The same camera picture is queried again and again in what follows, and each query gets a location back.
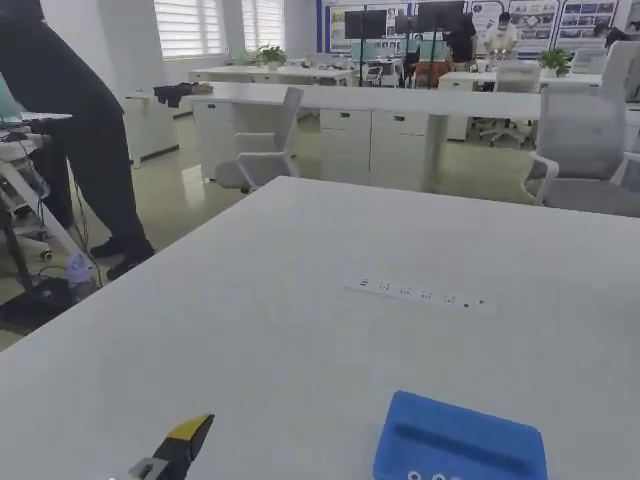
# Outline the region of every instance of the window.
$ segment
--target window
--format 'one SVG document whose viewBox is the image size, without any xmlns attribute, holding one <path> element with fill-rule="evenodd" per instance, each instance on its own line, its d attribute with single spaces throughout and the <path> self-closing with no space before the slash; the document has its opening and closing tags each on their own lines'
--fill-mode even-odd
<svg viewBox="0 0 640 480">
<path fill-rule="evenodd" d="M 284 49 L 283 0 L 242 0 L 244 44 L 247 50 L 262 45 Z"/>
<path fill-rule="evenodd" d="M 217 0 L 154 0 L 164 58 L 222 53 Z"/>
</svg>

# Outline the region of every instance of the display board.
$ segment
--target display board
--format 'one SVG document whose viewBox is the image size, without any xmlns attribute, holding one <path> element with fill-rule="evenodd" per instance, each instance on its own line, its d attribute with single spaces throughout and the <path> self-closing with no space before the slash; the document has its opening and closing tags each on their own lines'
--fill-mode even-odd
<svg viewBox="0 0 640 480">
<path fill-rule="evenodd" d="M 559 9 L 557 0 L 512 0 L 509 13 L 520 36 L 520 54 L 537 55 L 551 47 Z"/>
<path fill-rule="evenodd" d="M 567 50 L 602 47 L 604 39 L 593 36 L 598 23 L 613 24 L 617 2 L 593 0 L 567 0 L 560 16 L 556 47 Z"/>
<path fill-rule="evenodd" d="M 404 35 L 396 34 L 396 15 L 406 15 L 409 10 L 407 3 L 377 3 L 367 5 L 368 10 L 387 11 L 387 34 L 384 40 L 376 42 L 377 47 L 391 48 L 401 51 Z M 328 51 L 333 53 L 347 53 L 351 49 L 351 40 L 344 36 L 344 14 L 347 11 L 362 11 L 364 5 L 335 5 L 327 7 L 329 17 Z"/>
<path fill-rule="evenodd" d="M 478 35 L 478 55 L 487 52 L 484 48 L 484 36 L 487 30 L 498 21 L 498 17 L 506 10 L 504 4 L 496 0 L 478 0 L 469 4 L 469 11 L 473 13 L 473 26 Z"/>
</svg>

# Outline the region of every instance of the power outlet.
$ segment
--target power outlet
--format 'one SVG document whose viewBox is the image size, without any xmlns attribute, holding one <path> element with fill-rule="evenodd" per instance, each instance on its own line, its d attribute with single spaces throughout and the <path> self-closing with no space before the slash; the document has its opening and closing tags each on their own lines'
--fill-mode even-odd
<svg viewBox="0 0 640 480">
<path fill-rule="evenodd" d="M 368 277 L 363 277 L 356 281 L 347 282 L 345 288 L 384 295 L 387 297 L 400 298 L 403 300 L 412 300 L 430 306 L 484 313 L 495 313 L 496 311 L 496 307 L 493 303 L 487 302 L 483 299 L 475 299 L 461 293 L 443 294 L 436 292 L 431 288 L 420 285 L 410 285 L 406 282 L 374 280 Z"/>
</svg>

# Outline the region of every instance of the blue plastic holder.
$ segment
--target blue plastic holder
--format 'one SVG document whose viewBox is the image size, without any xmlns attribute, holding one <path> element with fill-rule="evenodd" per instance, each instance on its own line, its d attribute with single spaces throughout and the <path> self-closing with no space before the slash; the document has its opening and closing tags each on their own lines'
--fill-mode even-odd
<svg viewBox="0 0 640 480">
<path fill-rule="evenodd" d="M 396 392 L 373 463 L 376 480 L 548 480 L 535 428 Z"/>
</svg>

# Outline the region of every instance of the chair backrest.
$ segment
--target chair backrest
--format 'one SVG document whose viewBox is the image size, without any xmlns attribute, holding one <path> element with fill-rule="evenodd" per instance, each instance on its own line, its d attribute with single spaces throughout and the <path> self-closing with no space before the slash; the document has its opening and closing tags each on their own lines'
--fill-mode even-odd
<svg viewBox="0 0 640 480">
<path fill-rule="evenodd" d="M 284 96 L 282 110 L 273 135 L 276 149 L 280 152 L 286 150 L 293 125 L 298 121 L 298 109 L 303 95 L 304 91 L 299 88 L 289 87 Z"/>
<path fill-rule="evenodd" d="M 615 95 L 620 88 L 627 89 L 634 60 L 640 56 L 640 42 L 615 42 L 602 72 L 601 91 L 606 95 L 609 91 Z"/>
<path fill-rule="evenodd" d="M 559 177 L 609 180 L 623 160 L 625 104 L 617 95 L 588 85 L 548 85 L 536 151 L 554 160 Z"/>
<path fill-rule="evenodd" d="M 606 48 L 579 48 L 571 62 L 571 73 L 602 73 L 606 61 Z"/>
<path fill-rule="evenodd" d="M 496 92 L 533 93 L 538 90 L 540 65 L 505 60 L 496 72 Z"/>
</svg>

